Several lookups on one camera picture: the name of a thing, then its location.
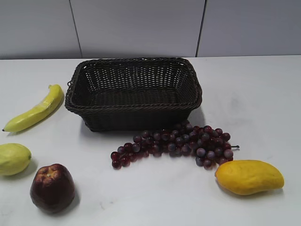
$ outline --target banana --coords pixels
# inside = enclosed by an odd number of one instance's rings
[[[19,132],[50,115],[60,104],[63,98],[63,91],[59,85],[49,85],[48,95],[31,110],[10,120],[2,131]]]

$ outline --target mango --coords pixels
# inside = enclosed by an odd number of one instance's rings
[[[217,168],[215,177],[221,187],[239,195],[250,195],[284,186],[284,178],[279,170],[259,160],[226,162]]]

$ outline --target white table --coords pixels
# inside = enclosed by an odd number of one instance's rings
[[[193,158],[150,156],[113,170],[110,153],[132,133],[92,133],[64,106],[0,143],[21,143],[30,166],[0,178],[1,226],[282,226],[299,224],[301,213],[301,56],[189,58],[203,89],[192,124],[220,127],[241,146],[235,159],[275,165],[283,190],[238,197],[222,191]],[[0,125],[38,103],[48,85],[64,91],[83,59],[0,61]],[[32,203],[29,190],[38,168],[60,163],[73,176],[78,196],[62,214],[49,216]]]

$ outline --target apple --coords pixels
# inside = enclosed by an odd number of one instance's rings
[[[68,207],[75,196],[70,172],[61,164],[38,170],[30,189],[32,202],[41,210],[57,213]]]

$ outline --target fake fruit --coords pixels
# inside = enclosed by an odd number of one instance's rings
[[[0,175],[10,176],[22,172],[31,158],[30,150],[21,144],[0,145]]]
[[[226,162],[219,166],[215,176],[220,186],[239,195],[250,195],[284,186],[284,178],[279,170],[258,160]]]
[[[49,94],[31,110],[10,120],[2,131],[19,132],[38,123],[50,115],[61,103],[63,91],[59,85],[50,85]]]
[[[33,179],[30,196],[32,202],[45,212],[62,211],[75,196],[70,172],[61,164],[40,168]]]

